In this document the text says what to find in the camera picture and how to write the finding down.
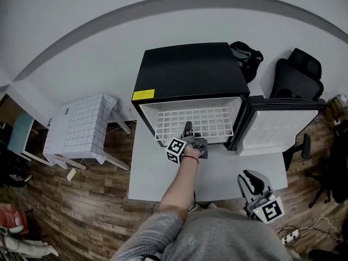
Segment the refrigerator door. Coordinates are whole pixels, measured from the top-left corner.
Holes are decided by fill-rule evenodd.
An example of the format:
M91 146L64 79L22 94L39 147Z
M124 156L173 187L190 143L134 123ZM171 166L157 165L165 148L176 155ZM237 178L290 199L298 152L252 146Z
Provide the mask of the refrigerator door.
M284 152L325 106L322 99L249 97L239 109L234 136L225 145L241 156Z

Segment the hand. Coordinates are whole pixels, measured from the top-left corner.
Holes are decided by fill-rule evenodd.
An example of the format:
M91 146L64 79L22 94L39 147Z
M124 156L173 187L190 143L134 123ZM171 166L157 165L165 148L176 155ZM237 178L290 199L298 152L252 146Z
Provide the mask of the hand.
M203 152L194 148L191 143L188 143L185 146L184 155L186 155L186 156L191 156L191 157L198 159L202 154L203 154Z

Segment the wooden floor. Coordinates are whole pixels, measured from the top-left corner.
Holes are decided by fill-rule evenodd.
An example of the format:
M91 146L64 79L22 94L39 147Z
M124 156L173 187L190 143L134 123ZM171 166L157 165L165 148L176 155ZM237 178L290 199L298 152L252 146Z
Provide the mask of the wooden floor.
M0 119L3 118L2 106ZM133 133L129 136L118 129L108 134L105 140L105 150L129 165L136 125L131 128ZM312 138L312 157L303 160L300 153L294 155L287 172L288 188L278 192L286 215L271 225L276 231L285 225L310 227L321 216L329 218L339 228L348 211L346 202L324 204L325 195L312 209L308 208L318 190L318 184L305 178L305 172L315 170L320 157L329 156L333 134L322 119L313 121L297 137L298 143L304 132ZM37 148L38 151L45 133L31 135L30 139L29 147L32 150ZM142 222L156 211L158 204L127 199L129 171L117 169L107 162L100 165L95 161L84 160L83 164L87 170L78 170L69 182L66 179L69 171L33 161L29 168L33 180L28 182L28 188L2 188L0 201L12 203L23 210L33 208L37 231L61 253L60 260L109 260ZM217 204L242 213L244 200L241 198ZM320 221L316 228L334 233L325 220ZM335 235L309 231L294 247L304 256L309 247L331 251L335 244Z

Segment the table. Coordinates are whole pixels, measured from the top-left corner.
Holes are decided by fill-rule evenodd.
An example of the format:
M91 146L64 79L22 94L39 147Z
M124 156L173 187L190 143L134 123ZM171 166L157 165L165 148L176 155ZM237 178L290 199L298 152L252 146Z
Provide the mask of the table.
M34 118L32 118L28 113L18 116L13 127L7 149L26 159L27 161L32 161L32 159L35 159L41 163L51 166L49 162L26 151L29 134L31 132L38 134L38 132L32 128L33 123Z
M255 78L248 84L252 96L264 95ZM274 189L288 186L282 153L239 156L223 144L209 145L207 160L200 160L197 201L217 201L242 197L237 177L243 170L266 175ZM136 124L128 198L160 201L174 180L178 166L167 160L165 148L155 141L143 120Z
M95 158L100 164L108 161L129 170L129 165L104 151L107 120L113 116L129 134L131 130L118 116L115 108L117 98L100 94L67 104L59 109L50 120L43 154L52 164L67 169L66 163L80 169L86 166L71 159Z

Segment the shirt sleeve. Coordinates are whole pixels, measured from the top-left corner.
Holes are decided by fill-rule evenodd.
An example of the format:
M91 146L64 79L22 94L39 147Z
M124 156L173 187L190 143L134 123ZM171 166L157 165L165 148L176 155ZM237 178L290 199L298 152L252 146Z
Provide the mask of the shirt sleeve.
M149 217L133 236L115 253L112 261L162 253L173 242L183 226L173 212L160 212Z

